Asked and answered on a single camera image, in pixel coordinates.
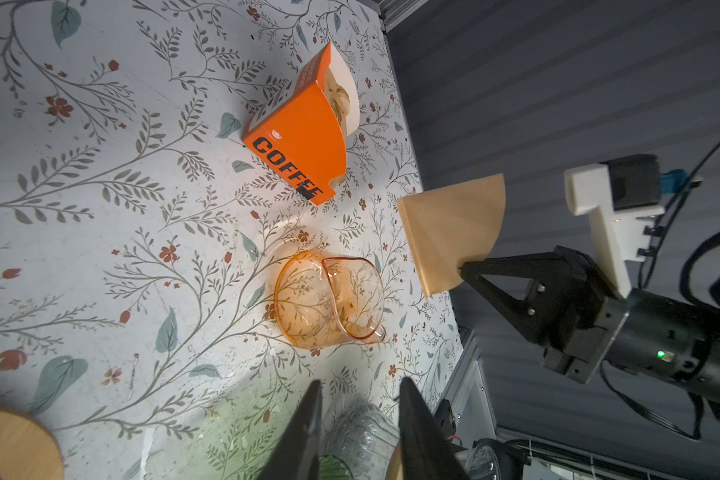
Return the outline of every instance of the transparent cup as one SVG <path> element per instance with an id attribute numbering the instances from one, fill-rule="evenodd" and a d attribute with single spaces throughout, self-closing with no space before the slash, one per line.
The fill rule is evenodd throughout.
<path id="1" fill-rule="evenodd" d="M 275 285 L 280 330 L 298 348 L 384 341 L 384 286 L 365 258 L 308 250 L 284 265 Z"/>

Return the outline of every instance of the round wooden board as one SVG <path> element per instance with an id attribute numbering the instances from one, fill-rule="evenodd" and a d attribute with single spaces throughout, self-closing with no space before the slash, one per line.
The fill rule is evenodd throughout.
<path id="1" fill-rule="evenodd" d="M 0 408 L 0 480 L 64 480 L 54 437 L 32 418 Z"/>

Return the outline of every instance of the tablecloth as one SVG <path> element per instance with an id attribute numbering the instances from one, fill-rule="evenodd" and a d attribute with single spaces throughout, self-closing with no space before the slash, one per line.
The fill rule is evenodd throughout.
<path id="1" fill-rule="evenodd" d="M 361 126 L 323 206 L 241 144 L 333 42 Z M 382 26 L 354 0 L 0 1 L 0 404 L 52 431 L 66 478 L 245 478 L 312 379 L 397 419 L 461 354 L 423 298 L 395 199 L 420 190 Z M 382 344 L 297 350 L 273 277 L 297 250 L 364 256 Z"/>

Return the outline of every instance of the gray striped surface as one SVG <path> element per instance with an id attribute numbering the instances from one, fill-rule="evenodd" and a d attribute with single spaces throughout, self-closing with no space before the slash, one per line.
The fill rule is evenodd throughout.
<path id="1" fill-rule="evenodd" d="M 424 186 L 504 173 L 507 213 L 492 256 L 565 245 L 592 254 L 585 217 L 565 205 L 566 168 L 652 153 L 690 169 L 720 139 L 720 0 L 429 0 L 388 33 Z M 649 290 L 680 298 L 685 258 L 720 230 L 720 156 L 702 172 Z M 706 288 L 720 248 L 694 269 Z M 499 282 L 521 295 L 518 282 Z M 582 386 L 539 367 L 469 288 L 452 293 L 474 328 L 500 426 L 687 478 L 720 478 L 720 424 L 693 443 L 648 423 L 599 378 Z M 683 428 L 680 390 L 613 372 L 612 383 Z"/>

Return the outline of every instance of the box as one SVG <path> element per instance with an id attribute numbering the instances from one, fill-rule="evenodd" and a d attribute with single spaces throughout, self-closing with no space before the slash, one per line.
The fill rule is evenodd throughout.
<path id="1" fill-rule="evenodd" d="M 329 96 L 326 96 L 326 84 Z M 336 85 L 348 96 L 336 110 Z M 342 131 L 337 115 L 346 110 Z M 296 85 L 288 82 L 253 116 L 243 143 L 314 205 L 336 195 L 347 170 L 346 135 L 360 124 L 355 81 L 333 44 L 304 65 Z"/>

